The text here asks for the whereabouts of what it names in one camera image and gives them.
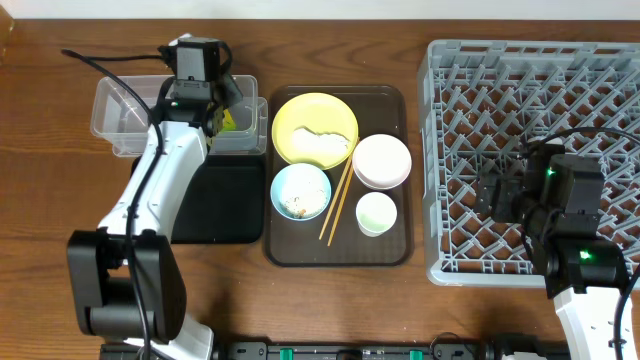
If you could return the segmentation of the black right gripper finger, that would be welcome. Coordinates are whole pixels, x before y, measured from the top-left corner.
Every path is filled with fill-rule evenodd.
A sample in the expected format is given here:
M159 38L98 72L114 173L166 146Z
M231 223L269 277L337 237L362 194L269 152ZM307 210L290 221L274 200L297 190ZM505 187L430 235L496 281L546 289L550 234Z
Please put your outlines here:
M498 223L517 222L514 201L520 193L520 178L498 174L479 177L474 212Z
M478 168L478 179L521 179L524 175L524 165L520 160L505 158L483 158Z

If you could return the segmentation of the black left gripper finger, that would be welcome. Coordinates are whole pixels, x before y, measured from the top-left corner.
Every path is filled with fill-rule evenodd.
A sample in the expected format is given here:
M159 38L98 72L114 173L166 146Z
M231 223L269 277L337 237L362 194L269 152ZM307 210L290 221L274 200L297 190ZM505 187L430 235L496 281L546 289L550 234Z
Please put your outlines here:
M205 139L209 149L213 147L215 137L224 128L224 107L211 102L205 113Z
M222 103L225 109L235 106L244 98L242 91L230 73L225 73L220 80Z

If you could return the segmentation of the silver green snack wrapper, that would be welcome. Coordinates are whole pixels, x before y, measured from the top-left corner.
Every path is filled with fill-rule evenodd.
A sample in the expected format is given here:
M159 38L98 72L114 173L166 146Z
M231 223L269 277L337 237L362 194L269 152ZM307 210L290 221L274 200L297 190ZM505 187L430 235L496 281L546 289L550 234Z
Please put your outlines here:
M233 119L230 111L228 109L225 109L223 111L222 127L220 129L220 132L229 132L229 131L236 131L236 130L237 130L237 125L235 120Z

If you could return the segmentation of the white paper napkin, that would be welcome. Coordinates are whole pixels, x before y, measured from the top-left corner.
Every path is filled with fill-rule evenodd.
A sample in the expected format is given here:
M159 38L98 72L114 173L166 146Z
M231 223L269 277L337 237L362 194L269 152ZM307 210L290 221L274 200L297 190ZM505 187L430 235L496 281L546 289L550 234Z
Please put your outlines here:
M316 156L343 156L350 146L350 141L340 134L317 134L305 127L293 131L291 142L297 151Z

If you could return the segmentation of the light blue plastic bowl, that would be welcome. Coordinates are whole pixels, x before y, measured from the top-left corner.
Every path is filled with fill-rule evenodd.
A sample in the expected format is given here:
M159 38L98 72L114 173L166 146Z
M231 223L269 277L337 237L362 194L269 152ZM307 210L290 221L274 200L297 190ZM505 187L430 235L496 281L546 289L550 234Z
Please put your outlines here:
M280 215L293 221L317 217L327 208L331 196L327 175L320 168L305 163L281 169L270 187L273 207Z

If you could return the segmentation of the white green plastic cup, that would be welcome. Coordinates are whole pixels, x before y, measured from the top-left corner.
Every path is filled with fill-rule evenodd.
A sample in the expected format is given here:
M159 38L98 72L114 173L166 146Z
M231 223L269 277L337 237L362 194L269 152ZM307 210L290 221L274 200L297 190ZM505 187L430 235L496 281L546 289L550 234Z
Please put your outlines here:
M398 214L395 202L382 192L369 192L362 196L355 212L359 229L368 237L377 237L388 231Z

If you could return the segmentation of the leftover white rice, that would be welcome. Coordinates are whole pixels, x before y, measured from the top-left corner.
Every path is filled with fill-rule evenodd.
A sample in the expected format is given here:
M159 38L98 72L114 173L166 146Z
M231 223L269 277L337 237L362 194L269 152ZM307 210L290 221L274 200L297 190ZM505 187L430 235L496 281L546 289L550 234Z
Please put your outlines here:
M319 180L289 178L281 192L281 206L294 219L308 219L325 207L328 195Z

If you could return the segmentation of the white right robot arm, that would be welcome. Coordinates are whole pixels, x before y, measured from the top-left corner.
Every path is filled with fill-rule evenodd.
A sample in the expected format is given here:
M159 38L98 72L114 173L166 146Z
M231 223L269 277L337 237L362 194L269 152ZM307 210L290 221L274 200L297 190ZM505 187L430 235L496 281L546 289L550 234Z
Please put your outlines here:
M593 158L536 146L520 176L484 172L475 212L518 224L574 359L635 359L630 274L622 250L599 236L605 178Z

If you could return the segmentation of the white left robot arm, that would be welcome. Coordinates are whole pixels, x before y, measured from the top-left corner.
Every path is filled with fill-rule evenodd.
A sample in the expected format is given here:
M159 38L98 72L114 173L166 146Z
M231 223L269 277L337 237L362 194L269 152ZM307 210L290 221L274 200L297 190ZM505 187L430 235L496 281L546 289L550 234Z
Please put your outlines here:
M186 311L186 286L171 249L173 227L205 163L224 110L242 101L231 75L174 76L161 85L139 163L110 212L67 245L76 320L86 335L118 338L143 358L209 359L213 330Z

